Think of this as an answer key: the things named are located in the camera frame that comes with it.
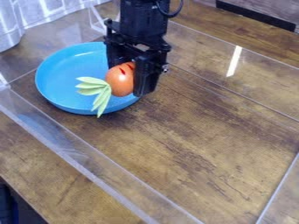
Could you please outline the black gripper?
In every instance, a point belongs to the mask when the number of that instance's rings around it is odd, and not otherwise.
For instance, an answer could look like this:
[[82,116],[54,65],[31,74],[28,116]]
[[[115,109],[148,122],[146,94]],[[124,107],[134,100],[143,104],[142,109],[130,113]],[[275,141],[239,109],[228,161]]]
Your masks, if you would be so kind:
[[104,22],[107,65],[110,68],[135,62],[134,95],[155,91],[159,77],[168,72],[164,41],[171,0],[120,0],[120,19]]

